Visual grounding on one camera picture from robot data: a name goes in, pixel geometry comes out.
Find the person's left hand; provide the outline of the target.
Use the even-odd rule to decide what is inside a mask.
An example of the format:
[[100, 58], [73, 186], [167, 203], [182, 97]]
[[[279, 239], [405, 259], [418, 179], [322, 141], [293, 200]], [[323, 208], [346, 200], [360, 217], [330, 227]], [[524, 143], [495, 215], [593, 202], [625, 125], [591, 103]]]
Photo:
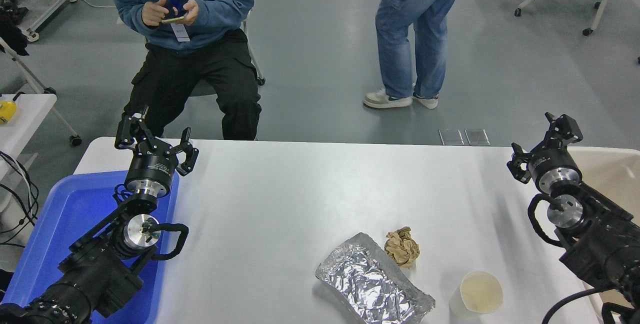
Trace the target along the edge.
[[196, 0], [188, 0], [183, 5], [183, 10], [185, 14], [183, 14], [183, 19], [176, 19], [172, 24], [183, 24], [185, 26], [192, 26], [199, 16], [199, 5]]

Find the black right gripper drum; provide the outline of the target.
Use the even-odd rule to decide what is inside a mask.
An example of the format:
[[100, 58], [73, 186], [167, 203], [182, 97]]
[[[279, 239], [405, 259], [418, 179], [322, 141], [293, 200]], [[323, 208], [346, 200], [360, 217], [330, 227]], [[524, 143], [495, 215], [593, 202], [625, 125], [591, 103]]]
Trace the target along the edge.
[[525, 154], [525, 182], [535, 185], [556, 185], [560, 182], [580, 182], [582, 173], [566, 148], [533, 150]]

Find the person's right hand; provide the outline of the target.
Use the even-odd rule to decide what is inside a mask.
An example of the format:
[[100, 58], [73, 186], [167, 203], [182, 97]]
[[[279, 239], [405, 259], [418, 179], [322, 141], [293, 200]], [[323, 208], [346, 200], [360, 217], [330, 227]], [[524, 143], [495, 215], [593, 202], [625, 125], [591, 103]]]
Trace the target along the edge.
[[147, 28], [154, 29], [162, 24], [162, 20], [169, 14], [166, 3], [167, 0], [144, 3], [142, 6], [141, 19]]

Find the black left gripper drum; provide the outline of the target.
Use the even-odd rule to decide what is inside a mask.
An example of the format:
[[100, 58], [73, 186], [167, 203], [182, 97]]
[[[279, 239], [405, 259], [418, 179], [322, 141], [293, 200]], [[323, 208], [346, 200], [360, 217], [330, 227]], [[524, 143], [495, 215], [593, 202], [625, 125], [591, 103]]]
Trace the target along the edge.
[[169, 191], [178, 166], [178, 157], [167, 157], [166, 149], [151, 151], [146, 144], [138, 144], [125, 178], [125, 187], [134, 191], [141, 182], [154, 182], [158, 191]]

